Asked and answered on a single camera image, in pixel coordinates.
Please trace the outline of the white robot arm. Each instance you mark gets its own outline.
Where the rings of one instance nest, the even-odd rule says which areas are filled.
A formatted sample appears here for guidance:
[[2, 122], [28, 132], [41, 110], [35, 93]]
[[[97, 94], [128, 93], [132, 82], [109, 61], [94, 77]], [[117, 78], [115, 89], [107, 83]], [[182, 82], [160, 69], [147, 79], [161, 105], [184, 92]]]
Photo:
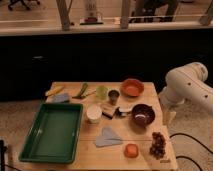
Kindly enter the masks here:
[[207, 67], [200, 62], [171, 69], [166, 74], [166, 86], [158, 95], [164, 125], [172, 122], [176, 116], [174, 108], [183, 104], [186, 99], [213, 115], [213, 88], [205, 84], [207, 78]]

